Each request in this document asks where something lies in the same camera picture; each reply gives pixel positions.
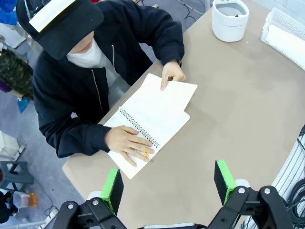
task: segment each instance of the white label on cap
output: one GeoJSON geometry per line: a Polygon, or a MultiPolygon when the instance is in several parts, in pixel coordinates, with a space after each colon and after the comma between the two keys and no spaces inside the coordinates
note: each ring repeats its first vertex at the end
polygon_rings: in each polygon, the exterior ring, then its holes
{"type": "Polygon", "coordinates": [[[41,32],[52,20],[76,0],[51,0],[31,20],[30,24],[41,32]]]}

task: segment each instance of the hat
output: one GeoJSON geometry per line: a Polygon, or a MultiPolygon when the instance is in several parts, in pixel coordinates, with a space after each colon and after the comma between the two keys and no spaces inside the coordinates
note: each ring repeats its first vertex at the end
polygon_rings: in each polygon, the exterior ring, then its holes
{"type": "Polygon", "coordinates": [[[81,39],[104,20],[103,12],[90,0],[76,0],[38,32],[29,22],[25,1],[30,11],[39,7],[31,4],[30,0],[18,0],[16,13],[19,24],[57,60],[66,56],[81,39]]]}

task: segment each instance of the blue object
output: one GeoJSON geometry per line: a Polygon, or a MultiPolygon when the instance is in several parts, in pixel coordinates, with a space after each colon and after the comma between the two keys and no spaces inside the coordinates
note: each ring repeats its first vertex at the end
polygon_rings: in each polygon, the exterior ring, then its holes
{"type": "Polygon", "coordinates": [[[30,102],[31,100],[26,97],[22,97],[21,100],[18,99],[17,103],[21,114],[24,112],[25,108],[27,108],[30,102]]]}
{"type": "Polygon", "coordinates": [[[8,25],[17,25],[16,11],[13,11],[17,0],[0,0],[0,22],[8,25]]]}

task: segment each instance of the camouflage fabric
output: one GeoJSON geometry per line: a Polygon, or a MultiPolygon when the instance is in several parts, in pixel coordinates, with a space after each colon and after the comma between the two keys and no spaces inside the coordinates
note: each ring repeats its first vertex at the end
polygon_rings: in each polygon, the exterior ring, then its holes
{"type": "Polygon", "coordinates": [[[13,51],[1,51],[0,81],[25,97],[33,100],[31,78],[33,69],[21,60],[13,51]]]}

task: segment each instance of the gray stool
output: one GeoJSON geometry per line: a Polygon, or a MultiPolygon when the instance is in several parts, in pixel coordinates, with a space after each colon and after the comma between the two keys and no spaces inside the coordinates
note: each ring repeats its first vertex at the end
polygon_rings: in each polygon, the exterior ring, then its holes
{"type": "Polygon", "coordinates": [[[27,170],[27,162],[0,161],[0,188],[8,191],[23,192],[25,186],[34,184],[34,177],[27,170]],[[12,183],[14,189],[7,188],[12,183]],[[17,189],[16,184],[22,184],[20,189],[17,189]]]}

